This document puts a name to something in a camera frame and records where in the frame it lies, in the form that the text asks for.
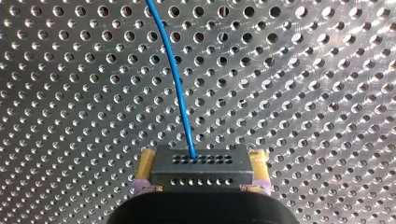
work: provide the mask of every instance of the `blue wire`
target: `blue wire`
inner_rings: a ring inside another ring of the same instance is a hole
[[[161,37],[163,38],[163,44],[165,45],[166,54],[168,56],[169,64],[171,65],[172,74],[175,80],[178,108],[180,109],[181,119],[183,120],[183,127],[187,137],[187,144],[189,145],[190,157],[195,160],[197,156],[195,153],[194,142],[192,141],[192,133],[189,124],[189,117],[187,116],[186,113],[186,104],[184,103],[183,87],[181,86],[180,83],[180,77],[178,75],[177,65],[175,61],[175,56],[172,51],[171,43],[169,42],[168,34],[165,31],[165,27],[163,27],[163,21],[161,20],[160,14],[158,13],[154,3],[152,2],[152,0],[146,0],[146,2],[148,4],[148,9],[150,10],[152,16],[154,17],[155,23],[157,23]]]

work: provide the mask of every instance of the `blue cable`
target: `blue cable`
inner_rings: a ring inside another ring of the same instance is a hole
[[[180,83],[180,77],[177,71],[177,65],[175,61],[175,55],[172,51],[171,43],[169,42],[168,34],[165,31],[165,27],[163,27],[163,21],[161,20],[160,14],[157,11],[152,0],[146,0],[148,4],[148,9],[151,12],[152,16],[154,17],[155,23],[157,24],[158,30],[160,31],[161,37],[163,38],[163,44],[165,45],[166,54],[168,56],[169,64],[171,66],[173,78],[175,80],[176,86],[176,93],[178,99],[178,108],[180,109],[181,119],[183,121],[184,132],[186,133],[187,144],[189,145],[189,152],[190,157],[192,159],[196,159],[195,153],[195,146],[194,142],[192,141],[192,133],[189,123],[189,117],[186,113],[186,104],[184,103],[184,96],[183,96],[183,87]]]

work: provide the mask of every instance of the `purple tape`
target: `purple tape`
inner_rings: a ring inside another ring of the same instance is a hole
[[[147,179],[135,179],[133,185],[135,196],[155,191],[155,186],[151,185]]]
[[[245,185],[242,188],[242,190],[247,190],[248,187],[260,187],[262,188],[262,193],[271,196],[271,182],[269,180],[264,180],[264,179],[253,180],[253,183],[251,185]]]

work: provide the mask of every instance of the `yellow tape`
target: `yellow tape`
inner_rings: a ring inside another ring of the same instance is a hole
[[[140,157],[139,166],[137,167],[136,179],[149,179],[152,163],[154,163],[155,151],[152,149],[143,149]]]
[[[251,149],[248,155],[251,165],[253,166],[254,179],[270,180],[266,164],[269,159],[269,154],[263,149]]]

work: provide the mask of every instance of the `perforated aluminum panel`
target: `perforated aluminum panel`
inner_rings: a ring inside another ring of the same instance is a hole
[[[301,223],[395,223],[395,1],[156,5],[198,148],[271,152]],[[105,223],[140,148],[186,147],[144,1],[0,0],[0,52],[0,223]]]

